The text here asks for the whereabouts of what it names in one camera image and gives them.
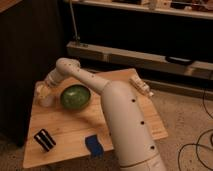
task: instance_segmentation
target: speckled floor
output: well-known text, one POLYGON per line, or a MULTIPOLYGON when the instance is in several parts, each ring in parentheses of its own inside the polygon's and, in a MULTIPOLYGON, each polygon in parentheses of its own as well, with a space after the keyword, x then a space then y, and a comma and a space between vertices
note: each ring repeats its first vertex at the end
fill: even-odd
MULTIPOLYGON (((213 128, 213 119, 205 112, 202 99, 188 97, 162 91, 154 91, 153 103, 159 112, 169 133, 168 138, 156 141, 168 171, 177 171, 179 149, 186 143, 196 143, 199 135, 213 128)), ((213 114, 213 101, 206 101, 206 106, 213 114)), ((210 146, 210 133, 201 139, 201 143, 210 146)), ((213 152, 199 150, 200 157, 206 165, 213 168, 213 152)), ((22 169, 24 147, 17 148, 3 136, 0 136, 0 170, 13 171, 22 169)), ((207 171, 196 158, 195 146, 187 146, 181 153, 180 164, 182 171, 207 171)), ((64 171, 116 171, 119 170, 116 157, 107 152, 100 158, 83 157, 42 166, 32 169, 64 170, 64 171)))

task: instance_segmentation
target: wooden table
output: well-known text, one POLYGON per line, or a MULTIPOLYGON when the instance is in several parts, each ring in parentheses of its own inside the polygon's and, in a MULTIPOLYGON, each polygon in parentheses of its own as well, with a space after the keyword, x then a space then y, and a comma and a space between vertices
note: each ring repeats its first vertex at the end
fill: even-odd
MULTIPOLYGON (((128 82, 131 75, 136 74, 135 69, 126 69, 112 72, 103 72, 98 75, 111 80, 123 80, 128 82)), ((81 111, 68 111, 59 103, 60 93, 64 88, 79 83, 74 78, 65 80, 54 90, 56 104, 45 108, 38 105, 34 98, 32 105, 28 139, 25 147, 24 168, 46 165, 58 161, 89 155, 84 140, 85 137, 97 134, 104 151, 113 149, 111 139, 105 124, 100 106, 100 97, 92 91, 90 104, 81 111), (49 152, 44 152, 33 136, 42 128, 46 129, 56 141, 57 145, 49 152)), ((153 138, 167 137, 167 131, 159 117, 153 103, 147 97, 138 94, 145 120, 151 129, 153 138)))

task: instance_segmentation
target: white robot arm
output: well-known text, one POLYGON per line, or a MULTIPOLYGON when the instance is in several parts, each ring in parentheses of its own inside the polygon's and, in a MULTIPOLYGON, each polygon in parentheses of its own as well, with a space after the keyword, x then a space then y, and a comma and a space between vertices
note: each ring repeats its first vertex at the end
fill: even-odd
POLYGON ((127 83, 110 81, 80 69, 76 60, 60 58, 45 82, 57 86, 73 76, 101 96, 101 107, 122 171, 166 171, 136 95, 127 83))

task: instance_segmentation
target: power cord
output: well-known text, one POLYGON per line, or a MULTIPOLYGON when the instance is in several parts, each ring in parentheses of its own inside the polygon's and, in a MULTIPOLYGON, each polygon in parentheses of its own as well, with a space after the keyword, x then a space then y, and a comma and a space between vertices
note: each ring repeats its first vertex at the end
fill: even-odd
POLYGON ((199 138, 198 138, 198 140, 197 140, 196 143, 188 143, 188 144, 183 145, 183 146, 180 148, 180 150, 179 150, 179 152, 178 152, 178 169, 179 169, 180 171, 181 171, 181 165, 180 165, 180 156, 181 156, 181 152, 182 152, 183 149, 184 149, 185 147, 187 147, 187 146, 195 146, 195 147, 196 147, 196 151, 195 151, 195 152, 196 152, 196 157, 197 157, 198 161, 199 161, 205 168, 207 168, 207 169, 209 169, 209 170, 213 170, 213 168, 207 166, 207 165, 204 163, 204 161, 201 160, 200 155, 199 155, 199 153, 198 153, 198 148, 199 148, 199 147, 205 148, 205 149, 210 150, 210 151, 213 152, 213 133, 211 133, 211 135, 210 135, 210 143, 211 143, 212 148, 210 148, 210 147, 208 147, 208 146, 206 146, 206 145, 203 145, 203 144, 199 144, 201 138, 202 138, 204 135, 208 134, 209 132, 213 132, 213 129, 209 129, 209 130, 203 132, 203 133, 199 136, 199 138))
MULTIPOLYGON (((211 80, 212 75, 213 75, 213 71, 211 71, 211 73, 209 74, 209 80, 211 80)), ((206 107, 206 103, 205 103, 206 90, 207 90, 207 88, 205 87, 205 88, 204 88, 204 91, 203 91, 203 98, 202 98, 203 107, 204 107, 204 109, 205 109, 207 115, 209 115, 209 117, 211 117, 211 118, 213 119, 213 115, 209 112, 209 110, 208 110, 207 107, 206 107)))
MULTIPOLYGON (((211 71, 210 74, 209 74, 209 80, 211 80, 212 75, 213 75, 213 71, 211 71)), ((206 90, 207 90, 207 88, 205 87, 205 88, 204 88, 204 91, 203 91, 203 96, 202 96, 202 103, 203 103, 203 107, 204 107, 204 109, 205 109, 205 112, 209 115, 209 117, 211 117, 211 118, 213 119, 213 114, 211 114, 211 113, 209 112, 209 110, 208 110, 207 107, 206 107, 206 103, 205 103, 206 90)), ((187 146, 195 146, 195 147, 196 147, 195 153, 196 153, 196 157, 197 157, 198 161, 203 165, 203 167, 205 167, 206 169, 209 169, 209 170, 213 171, 213 168, 209 167, 208 165, 206 165, 206 164, 204 163, 203 160, 201 160, 200 155, 199 155, 199 153, 198 153, 199 147, 205 148, 205 149, 210 150, 210 151, 213 152, 213 133, 211 133, 211 135, 210 135, 210 137, 209 137, 210 144, 211 144, 212 148, 210 148, 210 147, 208 147, 208 146, 206 146, 206 145, 203 145, 203 144, 199 144, 201 138, 202 138, 204 135, 208 134, 209 132, 213 132, 213 129, 209 129, 209 130, 203 132, 203 133, 199 136, 199 138, 198 138, 198 140, 197 140, 196 143, 188 143, 188 144, 183 145, 183 146, 180 148, 180 150, 179 150, 179 152, 178 152, 178 169, 179 169, 180 171, 181 171, 181 165, 180 165, 180 156, 181 156, 181 152, 182 152, 183 149, 184 149, 185 147, 187 147, 187 146)))

